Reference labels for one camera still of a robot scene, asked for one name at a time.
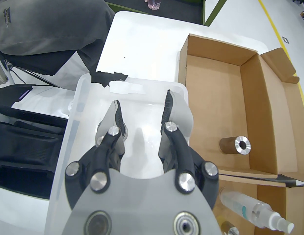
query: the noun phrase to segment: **cable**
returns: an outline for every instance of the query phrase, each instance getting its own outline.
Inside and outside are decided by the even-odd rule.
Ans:
[[[26,83],[18,76],[18,74],[16,74],[12,69],[11,69],[11,71],[18,77],[18,79],[20,79],[24,84],[26,84]]]

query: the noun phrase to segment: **cardboard box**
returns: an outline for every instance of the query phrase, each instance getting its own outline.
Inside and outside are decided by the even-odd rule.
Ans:
[[[299,78],[282,48],[263,55],[189,35],[178,81],[194,118],[190,146],[221,174],[304,181],[304,107]],[[219,140],[243,135],[248,155],[224,154]]]
[[[220,175],[220,188],[227,187],[269,204],[284,219],[294,223],[291,235],[304,235],[304,187],[285,187],[285,183]],[[258,228],[225,207],[219,198],[213,208],[215,217],[223,216],[240,234],[283,235],[283,232]]]

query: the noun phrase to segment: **yellow floor line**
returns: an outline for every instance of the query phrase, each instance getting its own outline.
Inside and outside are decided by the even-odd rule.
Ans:
[[[266,16],[267,16],[267,18],[268,18],[270,24],[272,25],[272,28],[273,28],[273,30],[274,30],[274,32],[275,32],[277,38],[278,38],[278,41],[279,41],[281,47],[282,47],[283,50],[285,51],[285,53],[286,53],[286,55],[288,56],[289,60],[291,61],[290,56],[289,56],[289,54],[288,54],[288,51],[287,51],[287,49],[286,49],[286,47],[285,47],[285,44],[284,44],[284,42],[283,42],[283,39],[281,38],[281,35],[278,33],[278,30],[277,30],[276,26],[274,25],[274,22],[272,21],[272,19],[271,19],[269,13],[267,12],[267,10],[266,10],[264,4],[262,3],[261,0],[258,0],[258,2],[259,2],[259,4],[261,5],[263,11],[265,12],[265,14],[266,14]],[[302,91],[302,88],[301,88],[300,83],[299,83],[298,85],[299,85],[299,90],[300,90],[300,94],[301,94],[301,98],[302,98],[302,102],[303,102],[303,106],[304,106],[304,95],[303,95],[303,91]]]

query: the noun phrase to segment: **gray pants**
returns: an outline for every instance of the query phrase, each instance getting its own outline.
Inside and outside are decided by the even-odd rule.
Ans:
[[[7,0],[0,3],[0,51],[23,56],[77,50],[92,71],[114,15],[103,0]]]

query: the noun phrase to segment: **black mat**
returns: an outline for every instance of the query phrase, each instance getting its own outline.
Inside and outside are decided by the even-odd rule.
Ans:
[[[55,172],[63,135],[0,122],[0,166]]]
[[[144,0],[104,0],[152,15],[187,21],[202,25],[202,3],[188,3],[180,0],[162,0],[158,10],[149,9]]]

